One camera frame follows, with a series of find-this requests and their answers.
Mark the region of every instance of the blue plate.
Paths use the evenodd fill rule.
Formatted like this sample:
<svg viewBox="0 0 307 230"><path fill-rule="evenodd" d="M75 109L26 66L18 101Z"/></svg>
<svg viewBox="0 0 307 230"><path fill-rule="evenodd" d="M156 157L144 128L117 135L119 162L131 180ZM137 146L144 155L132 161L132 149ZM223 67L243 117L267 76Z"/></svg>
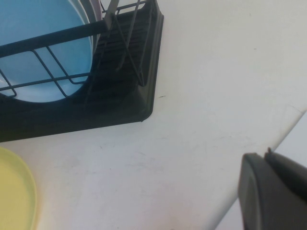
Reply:
<svg viewBox="0 0 307 230"><path fill-rule="evenodd" d="M24 39L49 34L79 25L83 19L71 0L0 0L0 46ZM93 47L90 37L50 46L69 75L90 72L93 60ZM46 48L36 52L45 62L55 78L65 74ZM0 69L12 85L50 79L33 52L24 52L0 58ZM81 82L87 77L73 81ZM82 84L72 84L69 80L58 81L67 95L72 95ZM0 88L8 84L0 75ZM52 102L61 100L64 95L54 82L16 88L16 99L28 102ZM0 91L10 96L12 90Z"/></svg>

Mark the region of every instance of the dish rack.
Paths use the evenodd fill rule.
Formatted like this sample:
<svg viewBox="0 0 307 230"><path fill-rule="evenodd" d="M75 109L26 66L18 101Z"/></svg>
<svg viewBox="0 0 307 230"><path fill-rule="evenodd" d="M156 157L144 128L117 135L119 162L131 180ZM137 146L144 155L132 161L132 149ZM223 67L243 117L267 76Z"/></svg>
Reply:
<svg viewBox="0 0 307 230"><path fill-rule="evenodd" d="M68 75L55 56L64 72L60 78L49 74L50 79L12 85L0 70L8 84L0 92L12 91L12 96L0 94L0 142L139 122L151 115L164 16L156 0L120 7L118 3L112 0L107 10L102 6L104 18L99 22L0 46L3 58L43 47L50 51L49 46L100 34L89 73ZM61 80L79 84L73 80L82 76L88 78L71 96L58 84ZM14 99L16 88L47 82L54 82L65 99L51 103Z"/></svg>

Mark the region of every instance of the white countertop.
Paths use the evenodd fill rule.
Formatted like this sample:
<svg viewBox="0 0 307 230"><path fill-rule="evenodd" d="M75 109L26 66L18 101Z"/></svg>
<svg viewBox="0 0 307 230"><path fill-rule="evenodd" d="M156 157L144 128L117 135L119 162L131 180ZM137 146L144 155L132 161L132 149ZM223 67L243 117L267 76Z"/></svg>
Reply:
<svg viewBox="0 0 307 230"><path fill-rule="evenodd" d="M306 1L158 1L149 119L1 143L36 179L38 230L214 229L243 153L275 148L305 111Z"/></svg>

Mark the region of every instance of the stain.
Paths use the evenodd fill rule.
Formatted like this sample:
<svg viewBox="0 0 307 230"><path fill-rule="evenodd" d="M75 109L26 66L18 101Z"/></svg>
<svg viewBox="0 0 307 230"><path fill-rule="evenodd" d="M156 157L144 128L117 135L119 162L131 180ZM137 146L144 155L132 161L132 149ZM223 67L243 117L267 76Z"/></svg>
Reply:
<svg viewBox="0 0 307 230"><path fill-rule="evenodd" d="M300 111L298 108L295 108L293 105L288 104L288 106L290 106L290 107L294 108L295 110L297 110L298 112L300 112L301 114L303 114L303 112L302 112L302 111Z"/></svg>
<svg viewBox="0 0 307 230"><path fill-rule="evenodd" d="M137 151L137 153L138 153L138 154L140 154L140 155L142 155L142 156L146 156L146 154L145 154L145 153L143 153L143 152L139 152L139 151Z"/></svg>

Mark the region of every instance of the dish rack tray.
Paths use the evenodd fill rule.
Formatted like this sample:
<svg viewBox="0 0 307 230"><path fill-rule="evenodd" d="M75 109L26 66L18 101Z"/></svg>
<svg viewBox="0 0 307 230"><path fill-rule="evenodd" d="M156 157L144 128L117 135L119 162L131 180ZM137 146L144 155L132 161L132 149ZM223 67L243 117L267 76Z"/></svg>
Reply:
<svg viewBox="0 0 307 230"><path fill-rule="evenodd" d="M33 52L50 79L12 85L7 82L0 94L0 142L33 138L97 127L143 121L153 111L164 16L156 0L137 0L118 6L112 0L108 9L102 5L101 21L0 46L0 58ZM53 55L52 45L100 34L91 72L68 75ZM36 49L46 48L62 69L64 76L54 78ZM73 95L66 95L58 81L88 76ZM51 103L16 100L15 89L54 82L65 99Z"/></svg>

